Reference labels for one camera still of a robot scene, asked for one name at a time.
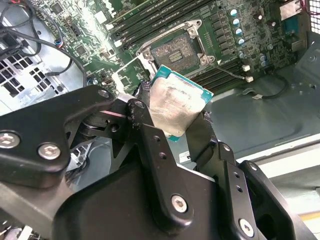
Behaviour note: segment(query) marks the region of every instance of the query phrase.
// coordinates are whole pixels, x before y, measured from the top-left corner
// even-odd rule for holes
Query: ram slot
[[[134,9],[132,9],[129,12],[126,12],[125,14],[119,16],[117,19],[109,22],[109,24],[114,24],[116,26],[126,22],[128,19],[130,19],[131,17],[135,16],[135,15],[139,15],[142,11],[144,11],[145,9],[152,7],[156,2],[158,2],[159,0],[149,0],[148,2],[143,2],[140,5],[136,6]],[[132,11],[138,11],[136,14],[132,15]]]
[[[162,19],[166,18],[166,16],[170,16],[171,14],[178,12],[182,14],[182,10],[184,7],[193,2],[194,0],[187,0],[187,1],[177,1],[173,4],[169,4],[168,6],[160,9],[156,13],[154,13],[151,17],[145,18],[142,21],[138,22],[138,24],[129,27],[127,30],[119,32],[119,36],[117,36],[117,40],[121,38],[130,38],[132,35],[141,31],[141,26],[143,29],[152,28],[153,25],[157,24]]]
[[[146,27],[143,26],[141,28],[141,31],[137,32],[136,34],[126,37],[122,39],[123,49],[129,49],[131,46],[137,44],[138,42],[142,41],[143,39],[149,37],[155,32],[159,32],[162,28],[165,28],[166,26],[169,26],[173,23],[175,23],[177,20],[179,20],[182,16],[186,16],[187,14],[193,12],[196,9],[199,9],[203,7],[204,5],[208,4],[212,0],[197,0],[188,6],[182,7],[182,9],[177,10],[176,12],[173,12],[170,16],[167,16],[166,18],[162,19],[161,21],[151,25],[146,29]]]
[[[163,8],[167,7],[168,5],[176,2],[176,0],[161,0],[159,2],[154,3],[153,5],[145,8],[144,10],[138,12],[135,15],[127,18],[126,20],[122,21],[119,25],[117,25],[112,32],[115,36],[119,37],[123,33],[123,31],[127,30],[128,28],[138,24],[139,22],[145,20],[146,18],[154,15],[156,12],[161,11]]]

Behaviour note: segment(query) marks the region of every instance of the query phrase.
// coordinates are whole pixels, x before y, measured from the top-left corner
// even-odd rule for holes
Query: black cable
[[[269,95],[269,96],[262,96],[261,97],[262,99],[276,99],[276,98],[280,97],[283,93],[285,93],[289,89],[290,85],[289,85],[288,80],[285,77],[283,77],[283,76],[281,76],[281,75],[279,75],[277,73],[273,73],[271,76],[274,76],[275,78],[277,78],[281,82],[283,82],[284,86],[278,93],[276,93],[274,95]]]
[[[74,169],[72,171],[69,171],[65,175],[65,182],[67,185],[70,185],[70,183],[75,180],[76,178],[80,177],[82,174],[84,174],[90,166],[90,159],[87,156],[85,158],[85,162],[82,164],[82,166],[78,167],[77,169]]]
[[[70,58],[69,64],[68,64],[68,66],[66,66],[66,68],[65,68],[64,70],[62,70],[62,71],[52,71],[52,72],[48,72],[48,73],[46,73],[45,75],[46,75],[46,76],[59,76],[60,74],[63,74],[63,73],[65,73],[66,71],[68,71],[68,69],[71,67],[72,63],[73,63],[73,61],[72,61],[72,59]]]
[[[24,39],[28,39],[28,40],[31,40],[31,41],[34,41],[36,43],[40,43],[40,44],[43,44],[43,45],[47,45],[47,46],[49,46],[51,48],[54,48],[54,49],[58,50],[59,52],[63,53],[64,55],[68,56],[70,59],[72,59],[74,61],[74,63],[78,66],[78,68],[82,72],[82,74],[83,74],[83,86],[85,87],[87,85],[87,72],[86,72],[84,66],[78,61],[78,59],[76,59],[70,53],[68,53],[67,51],[65,51],[65,50],[63,50],[61,48],[57,48],[57,46],[54,45],[51,42],[48,42],[48,41],[45,41],[45,40],[42,40],[42,39],[36,39],[35,37],[23,34],[21,32],[18,32],[18,31],[15,31],[15,30],[12,30],[12,29],[9,29],[9,28],[6,28],[6,27],[4,29],[0,30],[0,32],[2,32],[2,33],[6,32],[6,31],[11,33],[11,34],[13,34],[13,35],[16,35],[18,37],[21,37],[21,38],[24,38]]]

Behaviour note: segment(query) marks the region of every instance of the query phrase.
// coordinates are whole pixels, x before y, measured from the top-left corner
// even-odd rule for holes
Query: wire
[[[65,68],[64,70],[62,70],[62,71],[52,71],[52,72],[48,72],[48,73],[46,73],[45,75],[46,75],[46,76],[59,76],[60,74],[63,74],[63,73],[65,73],[66,71],[68,71],[68,69],[71,67],[72,63],[73,63],[73,61],[72,61],[72,59],[70,58],[69,64],[68,64],[68,66],[66,66],[66,68]]]
[[[62,45],[64,44],[64,38],[63,38],[63,34],[61,32],[61,29],[59,28],[57,22],[46,12],[44,11],[43,9],[37,7],[37,6],[32,6],[35,10],[39,11],[40,13],[44,14],[51,22],[52,24],[54,25],[54,27],[56,28],[56,30],[58,31],[59,33],[59,44],[57,43],[54,43],[56,44],[59,48],[62,47]]]
[[[21,37],[21,38],[24,38],[24,39],[28,39],[28,40],[34,41],[36,43],[40,43],[40,44],[43,44],[43,45],[47,45],[47,46],[49,46],[51,48],[57,49],[59,52],[63,53],[64,55],[66,55],[67,57],[69,57],[70,59],[72,59],[74,61],[74,63],[78,66],[78,68],[80,69],[80,71],[83,74],[83,86],[85,87],[87,85],[87,72],[86,72],[84,66],[74,56],[72,56],[70,53],[68,53],[67,51],[63,50],[62,48],[57,48],[57,46],[55,44],[51,43],[51,42],[48,42],[48,41],[45,41],[45,40],[42,40],[42,39],[37,39],[35,37],[23,34],[21,32],[18,32],[18,31],[9,29],[9,28],[1,29],[0,33],[1,32],[4,33],[6,31],[11,33],[11,34],[13,34],[13,35],[16,35],[18,37]]]
[[[229,74],[229,75],[231,75],[231,76],[233,76],[233,77],[235,77],[237,79],[242,79],[242,80],[246,79],[244,76],[233,74],[232,72],[230,72],[228,70],[225,70],[225,69],[223,69],[221,67],[216,66],[215,68],[220,70],[220,71],[223,71],[223,72],[225,72],[225,73],[227,73],[227,74]]]
[[[81,167],[78,167],[74,170],[71,170],[66,173],[65,175],[65,182],[67,185],[70,185],[70,183],[75,180],[76,178],[80,177],[82,174],[84,174],[90,166],[90,159],[87,156],[85,158],[85,162],[82,164]]]
[[[276,93],[274,95],[270,95],[270,96],[262,96],[261,97],[262,99],[276,99],[276,98],[280,97],[283,93],[285,93],[290,86],[288,80],[285,77],[283,77],[277,73],[273,73],[272,75],[274,77],[276,77],[277,79],[279,79],[280,81],[282,81],[284,83],[284,86],[278,93]]]

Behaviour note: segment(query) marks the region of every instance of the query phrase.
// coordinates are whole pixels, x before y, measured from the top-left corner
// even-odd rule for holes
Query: screw
[[[239,225],[241,230],[247,235],[249,238],[252,238],[255,234],[254,229],[252,228],[251,224],[245,220],[245,219],[240,219],[239,220]]]
[[[230,147],[229,147],[227,144],[223,144],[223,147],[224,147],[225,150],[227,150],[228,152],[230,152],[231,149],[230,149]]]
[[[145,58],[149,58],[149,57],[151,56],[151,52],[145,51],[145,52],[143,53],[143,56],[144,56]]]
[[[144,104],[142,102],[140,102],[140,101],[135,101],[134,103],[135,103],[135,105],[137,105],[141,109],[145,108]]]
[[[200,59],[200,63],[201,65],[206,65],[208,62],[207,62],[207,58],[205,56],[203,56],[201,59]]]
[[[46,143],[39,147],[38,154],[44,159],[54,160],[60,156],[61,151],[56,145],[52,143]]]
[[[102,90],[102,89],[99,89],[98,90],[98,94],[104,98],[108,98],[109,97],[109,93],[106,91],[106,90]]]
[[[187,211],[186,201],[179,195],[173,195],[171,198],[174,209],[179,213],[185,213]]]
[[[195,34],[195,30],[189,29],[188,33],[189,33],[190,35],[193,35],[193,34]]]
[[[258,170],[257,166],[255,164],[253,164],[252,162],[249,162],[249,165],[253,170],[255,170],[255,171]]]
[[[12,149],[18,146],[20,138],[18,135],[12,132],[1,132],[0,133],[0,148],[1,149]]]

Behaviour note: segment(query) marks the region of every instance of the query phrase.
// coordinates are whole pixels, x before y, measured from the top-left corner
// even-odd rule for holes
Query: hole
[[[44,91],[40,85],[38,85],[38,86],[36,86],[36,87],[37,87],[41,92]]]
[[[116,133],[120,129],[120,126],[118,124],[112,124],[111,126],[111,132]]]
[[[2,75],[0,75],[0,84],[2,84],[5,80],[6,79]]]
[[[31,59],[30,58],[28,58],[28,57],[26,57],[25,58],[25,61],[29,64],[29,65],[31,65],[31,64],[33,64],[34,62],[33,61],[31,61]]]
[[[38,75],[39,75],[40,78],[42,78],[42,79],[44,79],[44,78],[46,77],[41,71],[38,73]]]
[[[233,172],[233,175],[235,175],[235,177],[236,177],[237,179],[240,178],[240,176],[239,176],[239,174],[238,174],[237,172]]]
[[[16,63],[15,65],[13,65],[17,70],[23,70],[24,68],[19,64]]]
[[[20,92],[22,92],[23,90],[25,90],[25,88],[24,88],[23,86],[20,86],[20,87],[18,87],[18,90],[19,90]]]
[[[20,82],[17,81],[17,79],[12,78],[10,80],[10,83],[12,83],[13,86],[18,87],[20,85]]]
[[[236,189],[238,190],[238,192],[240,192],[240,193],[242,193],[243,192],[243,190],[242,190],[242,188],[240,187],[240,186],[236,186]]]
[[[57,86],[56,89],[59,91],[59,92],[62,92],[64,90],[64,88],[62,86]]]
[[[41,82],[41,78],[38,75],[34,75],[33,78],[40,83]]]
[[[19,54],[14,55],[14,58],[20,60],[22,57]]]
[[[48,79],[45,78],[43,81],[44,81],[48,86],[51,85],[51,82],[50,82]]]
[[[19,92],[8,82],[6,82],[5,84],[3,84],[3,86],[5,87],[5,89],[8,90],[8,92],[10,93],[11,97],[15,97],[19,94]]]
[[[12,64],[16,62],[16,60],[15,60],[12,56],[8,57],[7,59],[8,59],[9,62],[12,63]]]
[[[43,88],[43,89],[46,89],[47,88],[47,85],[42,81],[40,82],[40,86]]]
[[[164,152],[160,152],[160,153],[159,153],[159,157],[160,157],[161,159],[167,159],[167,155],[166,155]]]
[[[22,67],[24,67],[24,68],[28,67],[28,64],[27,64],[26,61],[24,61],[24,60],[21,60],[21,61],[20,61],[20,64],[21,64]]]
[[[5,61],[1,61],[1,64],[3,65],[3,66],[5,66],[5,67],[7,67],[8,65],[5,63]]]
[[[68,131],[65,135],[66,135],[66,139],[69,139],[69,138],[70,138],[70,135],[71,135],[71,132]]]
[[[2,75],[6,78],[6,79],[9,79],[12,77],[12,75],[10,74],[10,72],[8,72],[7,70],[4,70],[2,72]]]
[[[156,142],[160,142],[160,137],[158,137],[158,136],[153,136],[153,138],[154,138],[154,140],[155,140]]]

